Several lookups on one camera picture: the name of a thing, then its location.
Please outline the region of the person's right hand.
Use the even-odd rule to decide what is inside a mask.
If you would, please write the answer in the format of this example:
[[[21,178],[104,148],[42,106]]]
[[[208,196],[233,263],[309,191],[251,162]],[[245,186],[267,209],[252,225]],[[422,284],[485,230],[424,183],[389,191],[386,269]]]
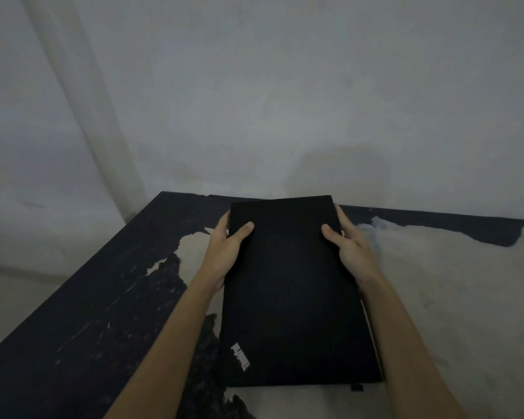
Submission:
[[[338,204],[334,207],[339,219],[340,234],[348,238],[347,252],[339,251],[341,263],[354,277],[362,292],[368,294],[372,288],[385,284],[385,276],[363,232],[353,225]]]

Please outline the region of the person's right forearm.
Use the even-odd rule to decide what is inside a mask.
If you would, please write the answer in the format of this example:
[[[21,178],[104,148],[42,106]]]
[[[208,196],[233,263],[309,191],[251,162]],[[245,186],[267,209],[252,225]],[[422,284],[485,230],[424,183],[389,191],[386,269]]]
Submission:
[[[395,417],[467,419],[385,276],[364,281],[362,291]]]

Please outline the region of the person's left hand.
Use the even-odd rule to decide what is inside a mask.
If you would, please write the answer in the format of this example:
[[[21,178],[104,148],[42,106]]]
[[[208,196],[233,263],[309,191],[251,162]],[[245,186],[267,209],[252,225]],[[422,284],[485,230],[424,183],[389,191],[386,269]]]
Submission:
[[[239,250],[233,250],[227,245],[230,211],[227,211],[218,221],[203,257],[202,264],[194,278],[210,289],[212,294],[218,292],[224,284],[224,278],[235,264]]]

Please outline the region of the person's left forearm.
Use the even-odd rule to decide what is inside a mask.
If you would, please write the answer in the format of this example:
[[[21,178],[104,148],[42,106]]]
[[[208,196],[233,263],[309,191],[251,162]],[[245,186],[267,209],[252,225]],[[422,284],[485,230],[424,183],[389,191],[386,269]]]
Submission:
[[[200,271],[103,419],[175,419],[207,310],[224,281]]]

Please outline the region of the black laptop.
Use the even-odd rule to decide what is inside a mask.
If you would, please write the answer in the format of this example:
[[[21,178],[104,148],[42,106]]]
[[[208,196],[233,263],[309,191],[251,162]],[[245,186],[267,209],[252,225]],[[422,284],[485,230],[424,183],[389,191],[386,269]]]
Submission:
[[[380,383],[367,315],[339,248],[331,196],[235,202],[229,232],[248,222],[224,280],[219,375],[225,387]]]

